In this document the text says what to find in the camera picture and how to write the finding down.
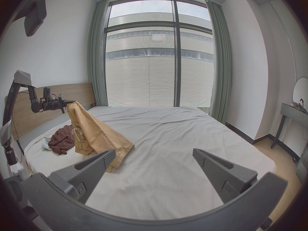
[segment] window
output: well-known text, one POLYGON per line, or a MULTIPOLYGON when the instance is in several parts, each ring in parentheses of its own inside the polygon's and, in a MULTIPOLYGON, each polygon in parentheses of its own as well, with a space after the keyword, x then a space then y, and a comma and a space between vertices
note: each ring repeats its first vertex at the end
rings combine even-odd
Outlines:
POLYGON ((173 21, 168 0, 142 0, 113 5, 108 26, 136 21, 173 21))
POLYGON ((104 29, 109 106, 209 109, 214 82, 209 13, 206 7, 176 2, 179 21, 174 21, 172 3, 144 0, 112 6, 104 29), (180 44, 175 45, 176 25, 180 26, 180 44), (179 47, 181 54, 176 57, 181 61, 175 61, 179 47), (175 71, 179 70, 178 84, 175 71))

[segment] white cloth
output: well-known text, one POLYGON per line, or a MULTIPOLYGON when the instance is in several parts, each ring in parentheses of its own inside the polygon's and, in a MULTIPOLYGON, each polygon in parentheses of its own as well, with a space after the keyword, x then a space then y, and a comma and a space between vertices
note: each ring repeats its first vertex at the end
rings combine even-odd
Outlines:
POLYGON ((44 137, 42 139, 42 148, 47 149, 49 151, 52 151, 52 149, 50 148, 50 146, 48 145, 48 142, 51 140, 52 136, 48 136, 48 137, 44 137))
MULTIPOLYGON (((196 215, 222 205, 193 158, 193 148, 256 170, 258 179, 268 171, 276 172, 271 159, 197 108, 94 107, 89 113, 135 143, 121 167, 105 173, 86 202, 108 214, 163 220, 196 215)), ((48 176, 86 158, 74 148, 66 156, 43 150, 44 136, 25 148, 33 173, 48 176)))

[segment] bed sheet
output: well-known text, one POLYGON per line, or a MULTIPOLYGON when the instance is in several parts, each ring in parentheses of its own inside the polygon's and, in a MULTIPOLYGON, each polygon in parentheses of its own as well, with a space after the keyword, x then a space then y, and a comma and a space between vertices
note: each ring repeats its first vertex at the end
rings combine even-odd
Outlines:
MULTIPOLYGON (((105 173, 86 205, 108 214, 143 220, 183 218, 222 205, 213 186, 192 156, 199 148, 258 172, 275 173, 275 163, 225 125, 198 108, 94 107, 98 119, 132 141, 135 146, 119 169, 105 173)), ((25 149, 32 173, 52 171, 88 156, 69 149, 57 155, 41 147, 42 138, 25 149)))

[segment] green curtain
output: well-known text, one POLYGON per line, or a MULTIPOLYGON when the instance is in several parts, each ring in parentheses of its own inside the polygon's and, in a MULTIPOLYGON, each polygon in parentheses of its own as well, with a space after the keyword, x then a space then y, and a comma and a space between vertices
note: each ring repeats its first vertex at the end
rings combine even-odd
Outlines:
POLYGON ((206 2, 214 38, 214 84, 209 115, 222 124, 226 123, 231 91, 230 36, 221 6, 206 2))
POLYGON ((108 5, 109 0, 96 3, 88 40, 88 80, 93 85, 97 106, 108 106, 103 62, 104 24, 105 20, 108 20, 106 18, 108 5))

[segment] building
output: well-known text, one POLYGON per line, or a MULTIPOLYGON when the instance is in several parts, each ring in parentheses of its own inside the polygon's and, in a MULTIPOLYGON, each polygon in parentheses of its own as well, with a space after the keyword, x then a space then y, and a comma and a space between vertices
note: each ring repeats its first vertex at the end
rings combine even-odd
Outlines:
MULTIPOLYGON (((135 13, 109 19, 108 26, 136 21, 173 21, 172 13, 135 13)), ((179 14, 180 22, 211 29, 211 22, 179 14)), ((208 111, 214 81, 213 35, 180 29, 180 106, 208 111)), ((174 105, 174 28, 122 29, 107 34, 106 88, 109 106, 174 105)))

